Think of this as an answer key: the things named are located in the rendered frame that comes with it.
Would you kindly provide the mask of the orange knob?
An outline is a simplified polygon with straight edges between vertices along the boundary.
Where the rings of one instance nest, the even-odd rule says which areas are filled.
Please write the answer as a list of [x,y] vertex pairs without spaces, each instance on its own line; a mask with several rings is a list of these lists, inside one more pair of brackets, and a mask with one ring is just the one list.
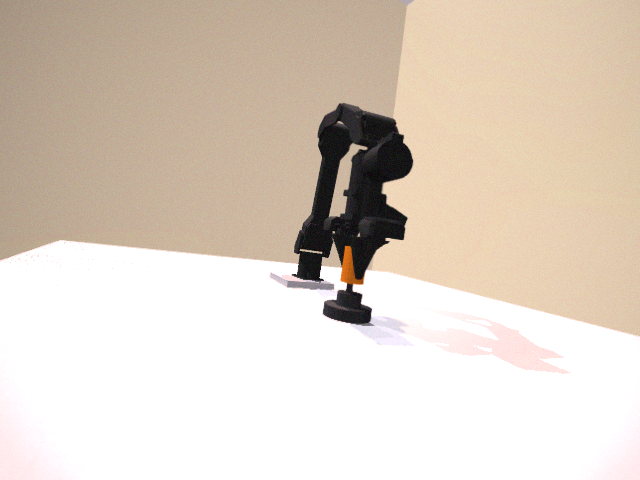
[[364,280],[365,274],[362,280],[355,279],[351,247],[345,246],[340,281],[353,285],[364,285]]

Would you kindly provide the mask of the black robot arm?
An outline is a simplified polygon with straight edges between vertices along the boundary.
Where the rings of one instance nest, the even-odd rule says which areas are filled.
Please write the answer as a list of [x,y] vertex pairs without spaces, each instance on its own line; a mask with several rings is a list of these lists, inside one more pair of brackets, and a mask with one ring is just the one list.
[[406,177],[412,170],[413,158],[403,143],[404,135],[399,134],[395,119],[346,103],[340,103],[335,111],[324,116],[318,138],[322,161],[312,212],[295,242],[294,253],[300,256],[297,274],[292,276],[324,281],[320,278],[322,257],[329,258],[333,244],[333,231],[323,230],[324,221],[329,217],[340,161],[352,143],[367,149],[359,149],[352,157],[349,183],[382,187],[382,183]]

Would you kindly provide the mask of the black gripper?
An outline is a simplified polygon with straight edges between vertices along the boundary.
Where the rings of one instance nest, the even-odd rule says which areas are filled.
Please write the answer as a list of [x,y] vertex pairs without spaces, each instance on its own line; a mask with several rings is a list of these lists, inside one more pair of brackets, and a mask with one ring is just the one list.
[[[352,251],[355,279],[362,280],[376,251],[389,244],[386,238],[404,240],[405,227],[401,221],[378,217],[383,187],[368,183],[349,183],[345,213],[329,216],[323,230],[335,231],[333,237],[341,266],[345,246]],[[360,233],[360,237],[358,234]]]

